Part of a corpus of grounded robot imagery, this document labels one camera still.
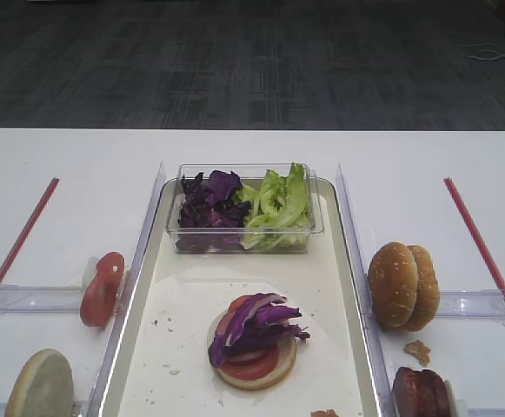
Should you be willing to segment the sesame bun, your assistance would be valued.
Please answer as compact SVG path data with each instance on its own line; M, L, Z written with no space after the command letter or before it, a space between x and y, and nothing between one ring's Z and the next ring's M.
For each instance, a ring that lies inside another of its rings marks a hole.
M440 304L440 289L429 251L419 245L408 245L418 271L417 296L414 309L404 329L417 332L434 318Z
M418 270L410 249L400 242L383 245L369 264L367 278L376 319L388 328L404 325L417 298Z

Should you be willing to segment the sesame top bun rear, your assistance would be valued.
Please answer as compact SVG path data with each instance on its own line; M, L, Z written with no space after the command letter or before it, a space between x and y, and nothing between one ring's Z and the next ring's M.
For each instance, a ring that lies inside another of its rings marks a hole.
M414 309L404 329L417 332L434 318L440 304L440 289L429 251L419 245L408 245L418 271L417 296Z

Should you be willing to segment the clear plastic salad box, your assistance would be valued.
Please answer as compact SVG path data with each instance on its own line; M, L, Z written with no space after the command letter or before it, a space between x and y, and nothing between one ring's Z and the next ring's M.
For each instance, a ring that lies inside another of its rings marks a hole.
M324 230L316 174L306 164L180 166L166 232L176 252L305 253Z

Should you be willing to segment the green lettuce leaves in box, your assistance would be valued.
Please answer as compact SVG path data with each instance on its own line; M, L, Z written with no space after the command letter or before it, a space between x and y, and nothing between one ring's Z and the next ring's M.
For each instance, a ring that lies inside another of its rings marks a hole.
M268 169L259 189L244 185L235 192L234 202L251 204L244 227L256 230L242 236L244 249L294 253L307 249L311 221L305 176L304 166L293 162L286 176Z

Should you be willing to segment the tomato slices on bun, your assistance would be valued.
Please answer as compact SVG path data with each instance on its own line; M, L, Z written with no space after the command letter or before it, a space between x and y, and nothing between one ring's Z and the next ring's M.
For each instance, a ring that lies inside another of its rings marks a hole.
M250 295L242 295L230 303L228 312L217 324L216 336L225 334L235 311L249 298ZM275 344L254 352L230 356L218 370L238 380L255 381L276 368L278 356L279 348Z

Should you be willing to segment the right red strip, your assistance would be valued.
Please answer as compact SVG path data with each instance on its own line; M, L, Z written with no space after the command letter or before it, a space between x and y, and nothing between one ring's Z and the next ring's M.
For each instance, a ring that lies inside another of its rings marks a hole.
M459 193L457 187L455 186L453 180L450 177L443 179L443 182L454 201L457 210L459 211L475 245L477 246L482 259L484 260L489 273L491 274L495 285L498 290L502 293L503 299L505 301L505 280L502 277L502 273L495 263L495 260L491 253L489 252L486 242L483 240L482 235L473 220L473 217L468 211L466 204L464 203L461 194Z

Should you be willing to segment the clear slider rail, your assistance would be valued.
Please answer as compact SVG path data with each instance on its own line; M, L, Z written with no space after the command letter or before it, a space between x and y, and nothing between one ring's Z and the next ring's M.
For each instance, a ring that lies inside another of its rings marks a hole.
M0 314L78 313L82 287L0 286Z
M435 317L505 321L505 289L441 292Z
M492 408L468 408L460 413L460 416L469 417L505 417L505 409Z

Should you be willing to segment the bottom bun on tray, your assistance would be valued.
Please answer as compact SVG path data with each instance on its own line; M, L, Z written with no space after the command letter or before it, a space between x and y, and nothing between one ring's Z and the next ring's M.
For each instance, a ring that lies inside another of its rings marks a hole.
M297 357L295 336L264 331L249 324L237 342L228 348L219 366L211 366L229 385L256 391L273 387L293 369Z

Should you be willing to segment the red strip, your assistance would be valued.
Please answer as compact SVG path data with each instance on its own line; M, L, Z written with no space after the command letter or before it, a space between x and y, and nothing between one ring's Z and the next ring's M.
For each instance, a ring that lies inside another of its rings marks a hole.
M443 182L454 201L457 210L459 211L475 245L477 246L482 259L484 260L489 273L491 274L495 285L498 290L502 293L503 299L505 301L505 280L502 277L502 273L495 263L495 260L491 253L489 252L486 242L483 240L482 235L473 220L473 217L468 211L466 204L464 203L461 194L459 193L457 187L455 186L453 180L450 177L443 179Z
M46 190L43 192L43 195L41 196L40 200L38 201L36 207L32 211L29 219L23 226L23 229L21 230L20 234L18 235L17 239L15 240L14 244L12 245L10 251L6 255L2 265L0 266L0 285L3 282L4 277L10 270L11 265L13 264L14 260L17 258L18 253L20 252L23 244L25 243L27 237L29 236L31 230L33 229L34 225L36 224L38 218L42 214L44 208L46 207L47 203L49 202L50 198L52 197L53 193L56 190L57 185L59 184L60 179L57 177L54 177L50 180L49 185L47 186Z

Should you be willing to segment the lower right clear slider rail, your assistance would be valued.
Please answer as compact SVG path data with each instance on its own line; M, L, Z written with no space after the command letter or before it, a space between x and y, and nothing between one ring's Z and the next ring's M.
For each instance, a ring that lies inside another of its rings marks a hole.
M460 416L469 417L505 417L505 409L492 408L468 408L460 413Z

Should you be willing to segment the metal baking tray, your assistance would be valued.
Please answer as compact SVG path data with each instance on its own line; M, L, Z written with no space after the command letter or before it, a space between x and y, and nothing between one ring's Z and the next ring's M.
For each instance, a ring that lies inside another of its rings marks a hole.
M182 255L165 185L102 416L377 416L336 188L302 254Z

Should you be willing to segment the upper left clear slider rail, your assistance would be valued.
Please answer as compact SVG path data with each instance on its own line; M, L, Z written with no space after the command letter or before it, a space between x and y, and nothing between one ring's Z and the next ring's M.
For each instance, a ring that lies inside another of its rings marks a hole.
M0 314L78 313L82 287L0 286Z

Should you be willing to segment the sesame top bun front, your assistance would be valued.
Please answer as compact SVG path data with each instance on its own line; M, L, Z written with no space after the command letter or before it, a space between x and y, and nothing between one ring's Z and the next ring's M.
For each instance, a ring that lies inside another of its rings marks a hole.
M367 278L376 319L388 328L404 325L417 298L418 270L410 249L400 242L383 245L369 264Z

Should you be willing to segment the pale bun half upright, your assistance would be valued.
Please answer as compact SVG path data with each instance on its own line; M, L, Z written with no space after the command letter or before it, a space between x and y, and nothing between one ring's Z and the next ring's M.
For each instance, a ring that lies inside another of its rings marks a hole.
M10 393L5 416L71 416L74 406L72 370L66 357L42 349L24 364Z

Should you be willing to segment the brown meat patties stack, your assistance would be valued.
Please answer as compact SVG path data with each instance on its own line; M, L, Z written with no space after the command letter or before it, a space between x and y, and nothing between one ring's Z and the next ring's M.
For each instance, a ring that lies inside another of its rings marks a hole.
M434 371L415 371L400 367L392 387L401 417L449 417L452 415L449 392L444 380Z

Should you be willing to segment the left red strip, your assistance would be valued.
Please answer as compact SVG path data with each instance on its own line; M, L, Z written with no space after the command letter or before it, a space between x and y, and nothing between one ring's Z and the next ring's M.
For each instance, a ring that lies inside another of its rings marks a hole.
M20 252L23 244L25 243L27 237L29 236L31 230L33 229L34 225L36 224L38 218L42 214L44 208L46 207L47 203L49 202L50 198L52 197L53 193L56 190L57 185L59 184L60 179L57 177L54 177L50 180L49 185L47 186L46 190L43 192L43 195L41 196L40 200L38 201L36 207L32 211L29 219L23 226L23 229L21 230L20 234L18 235L17 239L15 240L14 244L12 245L10 251L6 255L2 265L0 266L0 285L3 282L4 277L10 270L11 265L13 264L14 260L17 258L18 253Z

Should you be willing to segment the tomato slices upright stack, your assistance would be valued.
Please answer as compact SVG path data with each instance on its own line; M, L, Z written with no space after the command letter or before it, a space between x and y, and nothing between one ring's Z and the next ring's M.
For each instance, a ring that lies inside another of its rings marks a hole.
M103 328L109 322L115 310L124 266L124 257L118 252L109 252L97 262L95 276L80 307L80 318L85 326Z

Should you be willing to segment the orange crumb on tray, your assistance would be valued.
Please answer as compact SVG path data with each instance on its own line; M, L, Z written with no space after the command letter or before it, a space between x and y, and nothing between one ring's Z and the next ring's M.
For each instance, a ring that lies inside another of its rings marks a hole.
M334 409L315 410L310 413L310 417L338 417L338 414Z

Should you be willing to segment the purple cabbage leaves in box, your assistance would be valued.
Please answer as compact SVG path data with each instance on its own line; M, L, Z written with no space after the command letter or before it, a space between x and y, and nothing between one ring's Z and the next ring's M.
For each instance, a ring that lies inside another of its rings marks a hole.
M181 228L242 228L252 203L240 194L243 184L238 174L214 170L207 183L203 173L181 180L185 201L179 215ZM223 252L243 248L238 234L184 234L176 243L184 253L205 253L213 249Z

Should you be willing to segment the upper right clear slider rail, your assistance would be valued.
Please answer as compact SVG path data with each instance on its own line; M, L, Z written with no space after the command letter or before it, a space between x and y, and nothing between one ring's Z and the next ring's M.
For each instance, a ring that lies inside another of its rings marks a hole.
M441 292L435 317L505 321L505 289Z

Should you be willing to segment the white pusher block at patties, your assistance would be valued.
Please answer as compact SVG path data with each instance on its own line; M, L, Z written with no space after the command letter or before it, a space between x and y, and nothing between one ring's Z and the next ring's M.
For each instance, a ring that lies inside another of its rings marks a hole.
M447 388L449 398L449 409L452 417L469 417L466 403L462 399L457 399L453 390L453 386L449 380L444 381Z

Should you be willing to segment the purple cabbage leaf on burger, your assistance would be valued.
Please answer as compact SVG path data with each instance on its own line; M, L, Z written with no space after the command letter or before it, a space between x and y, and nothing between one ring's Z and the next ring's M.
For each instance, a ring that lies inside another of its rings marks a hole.
M302 313L299 308L286 305L287 298L276 293L256 293L250 295L241 307L239 307L225 334L216 336L208 348L209 363L211 366L219 366L225 359L228 348L233 346L245 332L245 326L251 325L257 334L264 331L272 331L279 335L295 336L300 341L310 337L306 329L290 321L300 318Z

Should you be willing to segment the brown crumb on table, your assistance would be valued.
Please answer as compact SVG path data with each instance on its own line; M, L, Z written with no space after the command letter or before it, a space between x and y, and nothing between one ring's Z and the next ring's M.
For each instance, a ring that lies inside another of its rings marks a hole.
M403 348L403 352L415 357L423 367L426 367L430 363L432 349L420 340L407 343Z

